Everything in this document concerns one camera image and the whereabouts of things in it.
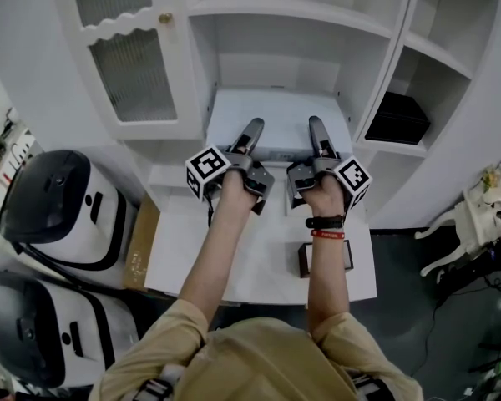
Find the black wrist watch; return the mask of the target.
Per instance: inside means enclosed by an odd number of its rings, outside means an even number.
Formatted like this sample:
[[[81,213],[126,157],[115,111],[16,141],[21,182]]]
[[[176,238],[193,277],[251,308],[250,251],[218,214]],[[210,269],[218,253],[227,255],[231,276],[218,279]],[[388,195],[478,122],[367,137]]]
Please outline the black wrist watch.
[[[316,231],[339,230],[344,226],[344,216],[314,216],[307,218],[305,224],[307,228]]]

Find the white black mobile robot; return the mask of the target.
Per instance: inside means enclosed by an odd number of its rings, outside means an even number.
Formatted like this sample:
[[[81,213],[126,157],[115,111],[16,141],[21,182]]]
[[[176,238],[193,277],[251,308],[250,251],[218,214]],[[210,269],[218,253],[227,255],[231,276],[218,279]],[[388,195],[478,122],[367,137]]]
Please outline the white black mobile robot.
[[[35,155],[13,177],[0,234],[61,266],[110,269],[126,256],[136,207],[83,153]]]
[[[0,272],[0,365],[40,388],[94,384],[139,341],[118,298]]]

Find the white printed box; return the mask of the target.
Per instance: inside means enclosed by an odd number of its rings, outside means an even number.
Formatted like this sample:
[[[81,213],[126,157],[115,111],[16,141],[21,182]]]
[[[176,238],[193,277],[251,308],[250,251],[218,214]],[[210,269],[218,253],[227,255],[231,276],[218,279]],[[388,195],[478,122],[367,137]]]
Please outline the white printed box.
[[[3,203],[13,177],[24,164],[43,150],[29,129],[25,129],[11,142],[0,161],[0,206]]]

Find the person's left hand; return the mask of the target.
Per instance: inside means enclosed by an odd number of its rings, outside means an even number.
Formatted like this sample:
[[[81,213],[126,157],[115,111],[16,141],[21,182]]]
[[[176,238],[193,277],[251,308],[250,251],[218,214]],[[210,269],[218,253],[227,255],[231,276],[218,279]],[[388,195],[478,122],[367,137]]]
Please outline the person's left hand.
[[[221,186],[220,202],[233,210],[250,212],[257,197],[245,189],[244,181],[238,170],[227,170]]]

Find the white box device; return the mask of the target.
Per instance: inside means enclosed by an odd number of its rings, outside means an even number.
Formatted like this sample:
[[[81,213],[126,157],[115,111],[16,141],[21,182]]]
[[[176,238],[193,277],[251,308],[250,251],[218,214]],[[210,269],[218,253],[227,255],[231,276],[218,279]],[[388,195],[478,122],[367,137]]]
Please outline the white box device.
[[[309,118],[319,117],[342,158],[352,154],[347,122],[337,101],[326,94],[287,89],[221,88],[206,130],[206,144],[226,150],[254,118],[265,125],[254,159],[262,163],[293,162],[313,154]]]

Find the white work table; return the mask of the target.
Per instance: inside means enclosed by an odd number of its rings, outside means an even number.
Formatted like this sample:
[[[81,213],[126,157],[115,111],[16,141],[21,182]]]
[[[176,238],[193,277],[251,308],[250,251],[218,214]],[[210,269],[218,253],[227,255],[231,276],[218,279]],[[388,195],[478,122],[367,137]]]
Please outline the white work table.
[[[298,250],[311,241],[304,216],[286,215],[285,184],[277,181],[261,215],[251,215],[238,244],[223,296],[226,302],[304,305],[308,281],[300,276]],[[177,295],[195,262],[207,225],[207,206],[184,188],[173,188],[159,222],[145,287]],[[347,271],[351,301],[377,295],[372,242],[363,205],[347,214],[346,239],[353,268]]]

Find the white glass cabinet door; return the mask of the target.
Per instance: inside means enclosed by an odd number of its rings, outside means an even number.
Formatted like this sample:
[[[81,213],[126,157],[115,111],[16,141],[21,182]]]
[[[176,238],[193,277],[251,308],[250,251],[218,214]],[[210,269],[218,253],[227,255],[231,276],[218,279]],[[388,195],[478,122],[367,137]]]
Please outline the white glass cabinet door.
[[[154,0],[75,0],[84,42],[119,122],[175,122]]]

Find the small flower bouquet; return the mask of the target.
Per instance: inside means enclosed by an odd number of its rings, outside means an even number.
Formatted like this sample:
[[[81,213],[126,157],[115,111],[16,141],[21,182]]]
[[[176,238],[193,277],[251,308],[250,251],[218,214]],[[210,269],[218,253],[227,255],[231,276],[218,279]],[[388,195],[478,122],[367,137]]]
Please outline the small flower bouquet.
[[[483,192],[501,188],[501,163],[487,166],[481,176]]]

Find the white carved side table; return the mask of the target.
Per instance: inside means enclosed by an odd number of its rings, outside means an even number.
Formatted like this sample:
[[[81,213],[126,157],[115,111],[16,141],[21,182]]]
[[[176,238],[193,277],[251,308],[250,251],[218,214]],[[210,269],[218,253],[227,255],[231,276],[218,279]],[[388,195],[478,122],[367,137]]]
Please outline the white carved side table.
[[[501,237],[501,187],[484,191],[482,186],[476,186],[464,191],[462,201],[437,217],[428,229],[416,232],[414,238],[427,238],[448,222],[454,224],[459,244],[448,255],[426,265],[420,271],[421,277],[451,265],[464,256],[475,259],[484,247]]]

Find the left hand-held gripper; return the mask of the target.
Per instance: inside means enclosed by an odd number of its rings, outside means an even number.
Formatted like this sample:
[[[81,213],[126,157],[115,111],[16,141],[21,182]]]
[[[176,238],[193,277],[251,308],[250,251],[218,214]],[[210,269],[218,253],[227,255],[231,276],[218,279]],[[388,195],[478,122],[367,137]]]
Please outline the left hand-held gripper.
[[[211,198],[215,189],[222,184],[225,172],[236,170],[242,175],[244,190],[257,197],[253,212],[261,214],[275,179],[250,154],[256,147],[264,126],[262,118],[254,118],[232,144],[231,152],[222,152],[210,145],[185,162],[186,183],[198,201]]]

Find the person's left forearm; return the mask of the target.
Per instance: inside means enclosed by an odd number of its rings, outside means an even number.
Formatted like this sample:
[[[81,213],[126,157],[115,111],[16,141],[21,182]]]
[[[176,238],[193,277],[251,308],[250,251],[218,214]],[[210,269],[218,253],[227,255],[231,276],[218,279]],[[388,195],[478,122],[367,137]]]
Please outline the person's left forearm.
[[[180,290],[179,299],[200,311],[207,324],[220,305],[235,252],[251,214],[248,207],[221,202],[210,224],[199,255]]]

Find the white desk with hutch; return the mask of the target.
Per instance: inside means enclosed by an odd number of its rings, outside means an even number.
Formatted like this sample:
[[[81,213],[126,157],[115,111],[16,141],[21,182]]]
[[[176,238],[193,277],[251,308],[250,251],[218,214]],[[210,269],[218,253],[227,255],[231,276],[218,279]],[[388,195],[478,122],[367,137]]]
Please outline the white desk with hutch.
[[[206,145],[219,89],[287,89],[337,101],[352,152],[373,178],[364,204],[374,228],[413,226],[438,211],[407,211],[407,195],[477,87],[501,13],[501,0],[154,0],[177,119],[124,124],[75,0],[55,3],[96,114],[157,206],[185,187],[184,162]],[[161,24],[166,12],[173,21]],[[387,91],[414,98],[431,122],[417,145],[365,139]]]

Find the person's right hand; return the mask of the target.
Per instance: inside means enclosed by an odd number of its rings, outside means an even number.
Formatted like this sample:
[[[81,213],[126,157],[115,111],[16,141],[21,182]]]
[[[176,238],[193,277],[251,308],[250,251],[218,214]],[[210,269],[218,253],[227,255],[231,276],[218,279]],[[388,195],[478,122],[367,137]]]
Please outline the person's right hand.
[[[310,206],[313,217],[344,216],[344,196],[342,186],[332,175],[324,175],[316,185],[301,193]]]

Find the beige t-shirt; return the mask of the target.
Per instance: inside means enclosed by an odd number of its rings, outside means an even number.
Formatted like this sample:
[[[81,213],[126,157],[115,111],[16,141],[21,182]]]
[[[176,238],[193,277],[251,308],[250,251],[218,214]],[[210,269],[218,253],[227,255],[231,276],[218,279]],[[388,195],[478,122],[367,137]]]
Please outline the beige t-shirt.
[[[312,333],[270,317],[209,331],[190,302],[174,302],[94,385],[89,401],[122,401],[167,366],[183,373],[174,401],[357,401],[355,379],[385,384],[394,401],[423,401],[421,386],[387,360],[348,312]]]

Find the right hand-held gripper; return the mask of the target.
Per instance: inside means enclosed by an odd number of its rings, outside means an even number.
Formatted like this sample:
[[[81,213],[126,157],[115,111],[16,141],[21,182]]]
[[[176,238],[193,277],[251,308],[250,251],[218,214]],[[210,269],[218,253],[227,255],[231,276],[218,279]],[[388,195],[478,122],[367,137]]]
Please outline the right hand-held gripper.
[[[312,115],[309,118],[309,132],[315,157],[294,163],[286,170],[289,207],[293,210],[305,205],[301,194],[314,188],[323,176],[331,175],[343,189],[344,210],[347,213],[363,199],[372,177],[354,155],[338,159],[339,154],[319,117]]]

